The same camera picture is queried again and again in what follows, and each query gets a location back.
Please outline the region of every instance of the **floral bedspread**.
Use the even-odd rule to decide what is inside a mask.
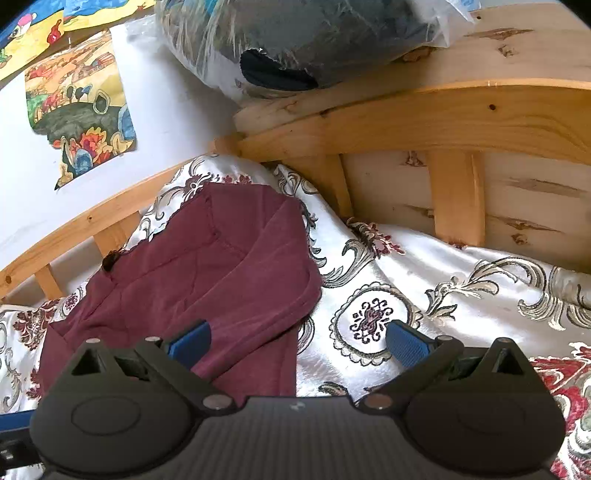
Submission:
[[[297,357],[302,396],[349,394],[359,400],[401,366],[385,347],[385,327],[400,319],[431,337],[448,333],[468,346],[509,336],[554,395],[567,436],[552,471],[591,478],[591,277],[484,248],[456,248],[423,233],[349,219],[345,225],[315,187],[282,166],[273,172],[231,156],[195,158],[163,187],[124,248],[150,241],[207,182],[262,183],[302,201],[310,255],[323,294],[303,319]],[[0,306],[2,411],[35,408],[44,331],[85,295],[38,310]],[[39,467],[9,473],[36,478]]]

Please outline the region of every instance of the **wooden bed railing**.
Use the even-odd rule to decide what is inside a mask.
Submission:
[[[481,151],[591,164],[591,31],[565,7],[509,5],[474,12],[476,31],[449,49],[422,48],[350,82],[253,102],[239,132],[211,145],[257,162],[280,160],[353,215],[342,155],[424,150],[436,235],[483,245]],[[125,243],[177,167],[111,197],[41,240],[0,277],[0,298],[35,275],[62,296],[50,263],[93,237],[105,255]]]

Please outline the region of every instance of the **maroon shirt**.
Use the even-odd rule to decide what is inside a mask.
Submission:
[[[263,185],[209,183],[152,241],[98,271],[66,320],[49,324],[41,389],[88,338],[127,348],[205,319],[212,347],[195,373],[217,379],[238,402],[294,395],[297,323],[320,298],[321,284],[299,200]]]

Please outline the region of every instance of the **transparent plastic bag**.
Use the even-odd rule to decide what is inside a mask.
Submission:
[[[181,63],[238,103],[328,87],[472,25],[461,0],[158,0],[156,14]]]

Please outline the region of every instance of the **painting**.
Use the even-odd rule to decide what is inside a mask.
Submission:
[[[25,90],[31,127],[60,150],[56,190],[135,148],[108,31],[30,67]]]
[[[128,17],[152,7],[155,0],[62,0],[65,1],[64,30],[95,27]]]
[[[65,0],[37,0],[0,31],[0,80],[23,68],[64,32]]]

